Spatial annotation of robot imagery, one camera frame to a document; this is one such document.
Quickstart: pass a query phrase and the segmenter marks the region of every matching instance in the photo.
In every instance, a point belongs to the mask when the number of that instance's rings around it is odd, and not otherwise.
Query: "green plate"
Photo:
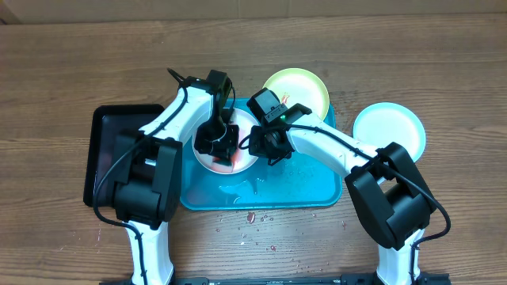
[[[324,82],[301,68],[288,68],[273,74],[264,87],[273,91],[282,103],[292,107],[300,103],[324,120],[330,107],[330,95]]]

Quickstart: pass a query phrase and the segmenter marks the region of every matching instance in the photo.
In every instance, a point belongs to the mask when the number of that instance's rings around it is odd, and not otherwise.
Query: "wooden table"
[[[1,284],[129,277],[127,234],[82,202],[91,118],[99,105],[168,105],[166,67],[226,71],[240,97],[280,69],[308,69],[347,132],[370,104],[410,108],[427,132],[418,167],[452,217],[447,237],[422,246],[421,268],[456,284],[507,282],[507,15],[481,14],[0,27]],[[256,213],[273,220],[178,209],[177,276],[375,270],[346,190],[333,207]],[[435,213],[427,233],[443,227]]]

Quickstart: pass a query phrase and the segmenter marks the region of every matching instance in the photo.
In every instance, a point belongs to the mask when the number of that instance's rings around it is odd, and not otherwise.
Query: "food residue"
[[[255,213],[248,212],[248,216],[246,216],[246,221],[248,221],[250,224],[253,224],[255,222]]]

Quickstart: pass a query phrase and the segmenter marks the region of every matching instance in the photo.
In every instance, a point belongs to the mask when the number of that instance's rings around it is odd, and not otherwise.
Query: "blue tray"
[[[251,114],[246,102],[237,99],[235,107]],[[332,105],[324,121],[336,127]],[[338,201],[341,190],[336,173],[304,154],[292,153],[274,166],[259,158],[241,173],[223,175],[197,161],[191,139],[183,148],[181,203],[190,210],[327,207]]]

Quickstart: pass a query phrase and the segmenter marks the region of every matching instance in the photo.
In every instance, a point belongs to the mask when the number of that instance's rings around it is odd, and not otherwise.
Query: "white plate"
[[[353,137],[372,146],[395,142],[417,161],[425,150],[426,132],[421,121],[400,104],[383,102],[368,106],[354,122]]]

